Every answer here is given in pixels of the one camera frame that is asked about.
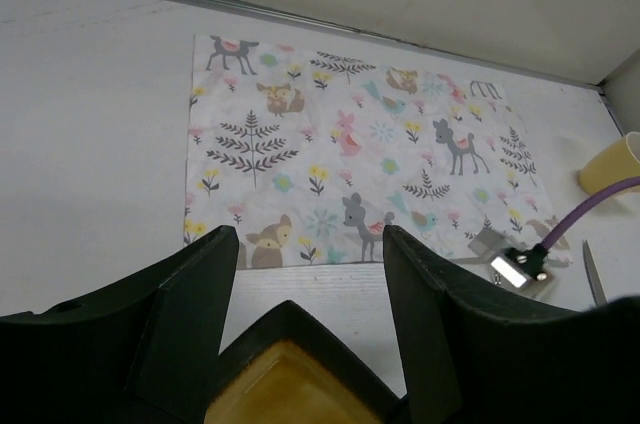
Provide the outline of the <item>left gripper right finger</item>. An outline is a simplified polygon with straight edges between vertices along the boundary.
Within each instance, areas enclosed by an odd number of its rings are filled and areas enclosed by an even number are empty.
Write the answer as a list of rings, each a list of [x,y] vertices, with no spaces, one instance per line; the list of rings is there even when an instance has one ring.
[[[639,300],[576,312],[504,290],[398,226],[384,271],[415,423],[635,423]]]

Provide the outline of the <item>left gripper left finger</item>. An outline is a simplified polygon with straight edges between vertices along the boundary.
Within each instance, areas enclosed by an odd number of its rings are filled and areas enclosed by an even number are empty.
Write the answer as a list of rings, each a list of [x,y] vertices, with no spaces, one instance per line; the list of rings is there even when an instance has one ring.
[[[238,252],[221,226],[101,289],[3,317],[2,421],[201,422]]]

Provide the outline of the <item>square black yellow plate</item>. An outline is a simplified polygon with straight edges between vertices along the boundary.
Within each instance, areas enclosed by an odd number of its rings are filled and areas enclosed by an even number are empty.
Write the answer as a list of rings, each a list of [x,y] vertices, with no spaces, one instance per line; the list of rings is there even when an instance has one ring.
[[[219,355],[206,423],[385,423],[398,396],[297,303],[284,301]]]

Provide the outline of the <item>silver knife teal handle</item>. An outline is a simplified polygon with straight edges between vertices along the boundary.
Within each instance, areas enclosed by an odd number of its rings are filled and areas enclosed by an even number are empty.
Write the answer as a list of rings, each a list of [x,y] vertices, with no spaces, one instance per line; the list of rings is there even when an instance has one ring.
[[[599,273],[595,264],[595,260],[587,240],[582,243],[582,255],[585,267],[587,281],[591,290],[592,298],[596,306],[602,306],[607,303],[607,298],[599,277]]]

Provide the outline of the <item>yellow ceramic mug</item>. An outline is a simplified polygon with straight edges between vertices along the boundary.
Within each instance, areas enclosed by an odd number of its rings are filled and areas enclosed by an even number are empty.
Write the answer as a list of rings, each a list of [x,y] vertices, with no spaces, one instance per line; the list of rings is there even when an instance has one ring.
[[[639,176],[639,133],[632,131],[594,156],[578,173],[580,187],[593,195]]]

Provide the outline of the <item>floral animal print cloth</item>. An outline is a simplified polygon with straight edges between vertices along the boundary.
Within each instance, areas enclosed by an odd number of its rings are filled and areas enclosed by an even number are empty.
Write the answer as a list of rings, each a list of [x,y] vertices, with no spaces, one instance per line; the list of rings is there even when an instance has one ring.
[[[242,269],[378,262],[388,225],[464,257],[558,220],[490,82],[201,35],[188,141],[183,241],[231,226]]]

